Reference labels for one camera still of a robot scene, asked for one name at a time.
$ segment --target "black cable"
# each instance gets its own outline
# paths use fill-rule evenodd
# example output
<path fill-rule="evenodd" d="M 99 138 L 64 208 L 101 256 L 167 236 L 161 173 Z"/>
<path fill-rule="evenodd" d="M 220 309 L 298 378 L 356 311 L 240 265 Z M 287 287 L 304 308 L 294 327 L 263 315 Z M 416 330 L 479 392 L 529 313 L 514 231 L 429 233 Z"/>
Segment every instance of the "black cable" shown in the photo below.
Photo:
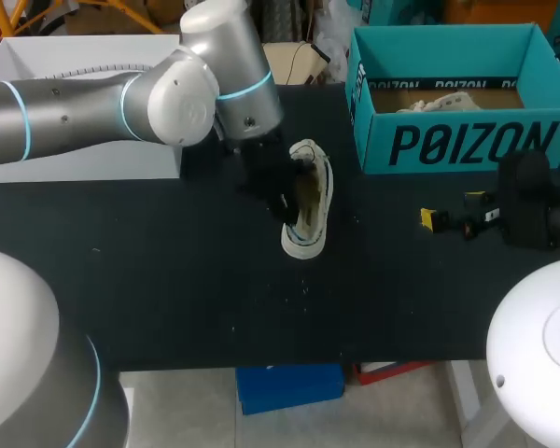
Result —
<path fill-rule="evenodd" d="M 295 54 L 292 55 L 292 63 L 290 64 L 290 71 L 288 72 L 287 83 L 285 85 L 288 85 L 288 82 L 290 81 L 290 76 L 292 75 L 292 69 L 295 66 L 295 59 L 297 59 L 297 53 L 299 52 L 299 50 L 303 45 L 307 45 L 307 42 L 303 42 L 302 44 L 300 44 L 299 47 L 295 50 Z"/>

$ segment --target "yellow connector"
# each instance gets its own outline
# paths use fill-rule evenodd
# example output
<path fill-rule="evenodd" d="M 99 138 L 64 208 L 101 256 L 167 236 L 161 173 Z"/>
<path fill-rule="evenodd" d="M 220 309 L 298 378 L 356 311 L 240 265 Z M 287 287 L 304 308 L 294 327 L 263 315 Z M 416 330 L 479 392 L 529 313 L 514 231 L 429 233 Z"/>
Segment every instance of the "yellow connector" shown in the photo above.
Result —
<path fill-rule="evenodd" d="M 431 215 L 435 212 L 436 210 L 429 210 L 428 208 L 421 209 L 421 225 L 423 227 L 427 227 L 431 231 L 433 231 L 433 220 L 431 219 Z"/>

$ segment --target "white plastic bag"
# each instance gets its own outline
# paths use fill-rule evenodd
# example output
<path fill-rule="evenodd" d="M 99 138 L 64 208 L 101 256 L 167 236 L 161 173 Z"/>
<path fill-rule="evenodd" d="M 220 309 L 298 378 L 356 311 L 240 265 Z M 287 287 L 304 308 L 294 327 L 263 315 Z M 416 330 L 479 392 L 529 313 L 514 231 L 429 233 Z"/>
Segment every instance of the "white plastic bag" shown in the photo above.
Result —
<path fill-rule="evenodd" d="M 314 43 L 330 57 L 329 81 L 345 82 L 348 70 L 346 52 L 351 46 L 353 29 L 362 22 L 362 12 L 348 6 L 346 0 L 329 0 L 315 12 Z"/>

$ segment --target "robotic arm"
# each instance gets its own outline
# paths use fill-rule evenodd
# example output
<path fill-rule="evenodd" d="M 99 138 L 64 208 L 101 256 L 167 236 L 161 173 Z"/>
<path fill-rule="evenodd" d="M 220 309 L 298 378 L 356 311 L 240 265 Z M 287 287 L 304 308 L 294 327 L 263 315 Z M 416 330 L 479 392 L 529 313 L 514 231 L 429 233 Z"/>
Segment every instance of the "robotic arm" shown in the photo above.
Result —
<path fill-rule="evenodd" d="M 116 140 L 191 146 L 217 119 L 238 147 L 249 188 L 296 222 L 296 167 L 280 106 L 245 0 L 207 0 L 181 20 L 182 46 L 143 73 L 106 79 L 0 82 L 0 164 Z"/>

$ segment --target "yellow object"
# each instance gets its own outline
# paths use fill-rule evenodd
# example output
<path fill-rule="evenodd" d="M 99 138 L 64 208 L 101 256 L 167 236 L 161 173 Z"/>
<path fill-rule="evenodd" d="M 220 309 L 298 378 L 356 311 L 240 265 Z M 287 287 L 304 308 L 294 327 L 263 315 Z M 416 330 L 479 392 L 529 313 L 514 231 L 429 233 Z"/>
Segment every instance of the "yellow object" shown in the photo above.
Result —
<path fill-rule="evenodd" d="M 50 7 L 37 14 L 24 25 L 17 27 L 22 12 L 27 8 L 28 3 L 29 0 L 18 0 L 17 5 L 12 10 L 12 15 L 9 17 L 6 9 L 4 8 L 4 3 L 2 3 L 2 0 L 0 0 L 0 31 L 2 32 L 2 37 L 13 37 L 15 35 L 18 35 L 20 32 L 29 28 L 37 21 L 41 21 L 44 17 L 50 14 L 51 11 L 53 11 L 57 7 L 60 7 L 63 4 L 63 0 L 52 0 L 52 5 Z M 99 7 L 115 7 L 117 10 L 142 25 L 154 35 L 163 34 L 163 30 L 160 27 L 154 25 L 151 21 L 142 17 L 132 8 L 127 7 L 121 0 L 77 0 L 77 3 L 95 5 Z"/>
<path fill-rule="evenodd" d="M 433 221 L 431 219 L 431 215 L 435 212 L 436 210 L 429 210 L 428 208 L 421 209 L 421 225 L 423 227 L 427 227 L 431 231 L 433 231 Z"/>

